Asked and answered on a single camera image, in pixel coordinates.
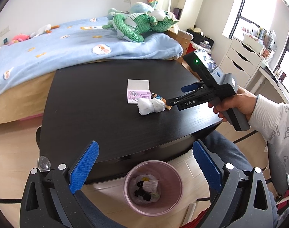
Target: light blue blanket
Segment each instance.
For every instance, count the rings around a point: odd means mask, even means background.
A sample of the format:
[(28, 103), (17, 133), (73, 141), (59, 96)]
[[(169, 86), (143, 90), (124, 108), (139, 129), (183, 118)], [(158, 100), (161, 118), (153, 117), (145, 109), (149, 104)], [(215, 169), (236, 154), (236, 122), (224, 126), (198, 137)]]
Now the light blue blanket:
[(164, 33), (150, 32), (142, 43), (118, 39), (104, 30), (106, 17), (67, 22), (52, 33), (0, 48), (0, 94), (57, 69), (100, 59), (169, 59), (180, 57), (180, 44)]

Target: drawer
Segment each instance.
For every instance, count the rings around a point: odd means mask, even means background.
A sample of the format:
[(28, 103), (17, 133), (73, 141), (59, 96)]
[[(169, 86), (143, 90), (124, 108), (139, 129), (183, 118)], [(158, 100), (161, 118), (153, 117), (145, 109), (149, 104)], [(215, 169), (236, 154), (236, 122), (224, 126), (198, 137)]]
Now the drawer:
[(230, 58), (233, 62), (239, 65), (249, 76), (252, 76), (256, 70), (256, 67), (252, 63), (248, 62), (245, 57), (240, 53), (229, 48), (227, 52), (227, 57)]
[(237, 51), (239, 54), (241, 54), (243, 57), (245, 57), (250, 63), (252, 63), (256, 67), (259, 65), (262, 59), (252, 49), (242, 44), (237, 39), (232, 40), (232, 44), (230, 47), (235, 51)]
[(227, 56), (224, 57), (220, 68), (226, 73), (232, 73), (237, 80), (237, 84), (241, 87), (245, 87), (248, 80), (250, 79), (250, 76), (245, 71), (241, 70), (238, 65), (235, 66), (233, 61)]

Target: dark wooden table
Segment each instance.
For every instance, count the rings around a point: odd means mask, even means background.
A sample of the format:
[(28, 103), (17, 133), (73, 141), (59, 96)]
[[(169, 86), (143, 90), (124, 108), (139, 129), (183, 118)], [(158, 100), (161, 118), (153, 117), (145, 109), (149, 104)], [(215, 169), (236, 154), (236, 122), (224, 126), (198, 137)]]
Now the dark wooden table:
[(45, 106), (40, 155), (51, 166), (69, 167), (92, 141), (97, 161), (86, 183), (125, 176), (146, 160), (169, 161), (207, 136), (220, 119), (202, 104), (141, 116), (127, 104), (127, 80), (150, 80), (150, 91), (167, 98), (196, 78), (176, 61), (115, 60), (57, 70)]

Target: sweatshirt sleeve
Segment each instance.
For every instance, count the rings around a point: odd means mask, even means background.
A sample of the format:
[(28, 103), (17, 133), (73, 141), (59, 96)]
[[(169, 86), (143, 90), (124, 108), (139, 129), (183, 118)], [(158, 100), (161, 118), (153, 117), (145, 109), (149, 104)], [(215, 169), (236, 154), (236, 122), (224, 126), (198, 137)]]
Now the sweatshirt sleeve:
[(249, 124), (274, 147), (289, 174), (289, 105), (277, 104), (258, 95)]

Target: plastic bucket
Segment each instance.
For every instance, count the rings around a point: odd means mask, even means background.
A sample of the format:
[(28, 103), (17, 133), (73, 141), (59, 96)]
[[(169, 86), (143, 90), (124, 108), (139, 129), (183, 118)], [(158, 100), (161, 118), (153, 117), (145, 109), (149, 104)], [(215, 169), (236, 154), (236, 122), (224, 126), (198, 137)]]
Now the plastic bucket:
[[(138, 205), (130, 197), (129, 184), (131, 179), (143, 174), (152, 174), (159, 180), (157, 191), (161, 194), (157, 202)], [(168, 213), (178, 205), (182, 194), (183, 186), (179, 173), (173, 166), (163, 161), (150, 160), (136, 165), (129, 171), (124, 181), (125, 200), (135, 212), (145, 216), (160, 216)]]

